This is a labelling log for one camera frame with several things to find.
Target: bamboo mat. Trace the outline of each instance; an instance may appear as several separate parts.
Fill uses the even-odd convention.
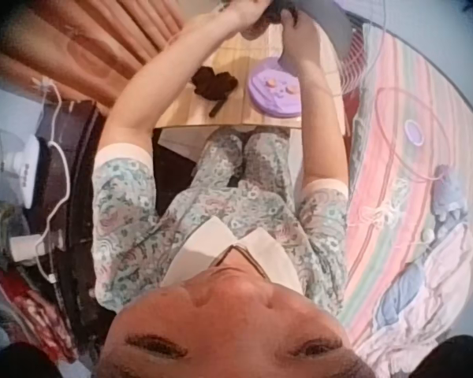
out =
[[[319,29],[321,35],[322,67],[334,96],[338,120],[345,133],[345,111],[341,97],[340,75],[337,57],[327,35]],[[286,128],[301,128],[301,117],[281,119],[260,113],[252,104],[247,89],[248,75],[252,69],[266,57],[279,57],[282,53],[282,26],[272,25],[268,31],[254,41],[247,41],[240,34],[224,42],[210,56],[204,65],[214,68],[217,73],[228,71],[239,81],[238,88],[229,96],[229,100],[218,115],[209,118],[208,114],[215,102],[207,101],[194,93],[195,87],[189,83],[177,100],[162,115],[156,128],[175,128],[185,126],[214,125],[268,125]]]

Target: striped bed sheet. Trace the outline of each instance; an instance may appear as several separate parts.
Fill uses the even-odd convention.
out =
[[[370,56],[382,34],[383,44],[361,85],[353,125],[348,286],[340,316],[353,343],[370,333],[379,299],[426,249],[421,233],[434,226],[430,193],[440,164],[454,166],[462,181],[473,233],[473,112],[421,54],[380,28],[363,31]],[[408,140],[408,120],[420,125],[422,146]]]

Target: woman's left hand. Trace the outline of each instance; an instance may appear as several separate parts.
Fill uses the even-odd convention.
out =
[[[225,12],[233,12],[236,15],[236,32],[242,32],[259,20],[271,2],[272,0],[231,0]]]

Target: eye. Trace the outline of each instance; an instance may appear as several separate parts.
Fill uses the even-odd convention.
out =
[[[342,346],[343,344],[339,339],[316,339],[306,342],[300,348],[292,352],[292,355],[301,358],[314,358],[340,349]]]
[[[188,351],[167,339],[154,335],[129,336],[126,343],[160,358],[183,358]]]

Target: white collar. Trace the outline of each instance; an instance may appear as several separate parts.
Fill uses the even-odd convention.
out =
[[[168,268],[162,287],[178,284],[208,269],[222,252],[237,243],[247,248],[271,282],[304,294],[291,259],[282,245],[268,232],[257,228],[238,240],[217,217],[202,224],[188,238]]]

